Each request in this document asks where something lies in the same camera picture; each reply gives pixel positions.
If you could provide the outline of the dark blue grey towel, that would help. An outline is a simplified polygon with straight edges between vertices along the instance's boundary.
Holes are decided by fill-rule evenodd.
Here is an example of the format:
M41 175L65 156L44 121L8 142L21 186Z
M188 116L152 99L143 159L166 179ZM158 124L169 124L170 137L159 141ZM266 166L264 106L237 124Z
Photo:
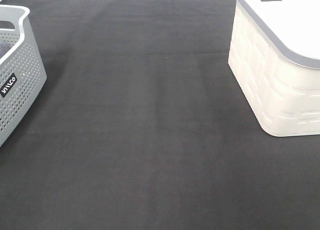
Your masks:
M0 41L0 58L2 58L10 49L11 47L9 44Z

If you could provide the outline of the cream plastic basket grey rim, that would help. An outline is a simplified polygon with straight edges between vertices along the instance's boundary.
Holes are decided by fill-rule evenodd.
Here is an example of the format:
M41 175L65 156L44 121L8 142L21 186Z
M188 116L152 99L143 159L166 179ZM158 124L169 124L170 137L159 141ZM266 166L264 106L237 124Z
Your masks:
M320 132L320 0L236 0L228 64L261 128Z

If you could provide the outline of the black table cloth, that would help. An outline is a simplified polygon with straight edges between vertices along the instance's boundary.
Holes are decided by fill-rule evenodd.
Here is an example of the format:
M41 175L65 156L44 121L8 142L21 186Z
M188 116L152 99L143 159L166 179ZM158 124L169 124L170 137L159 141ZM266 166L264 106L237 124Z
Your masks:
M47 81L0 149L1 229L319 229L320 138L228 66L235 0L4 0Z

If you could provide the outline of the grey perforated plastic basket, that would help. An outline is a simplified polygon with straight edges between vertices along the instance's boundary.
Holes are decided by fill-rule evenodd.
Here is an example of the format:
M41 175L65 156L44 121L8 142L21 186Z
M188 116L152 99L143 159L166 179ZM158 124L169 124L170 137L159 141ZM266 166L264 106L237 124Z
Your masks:
M0 30L10 49L0 59L0 142L4 143L23 119L47 80L47 74L23 6L1 5L0 19L14 28Z

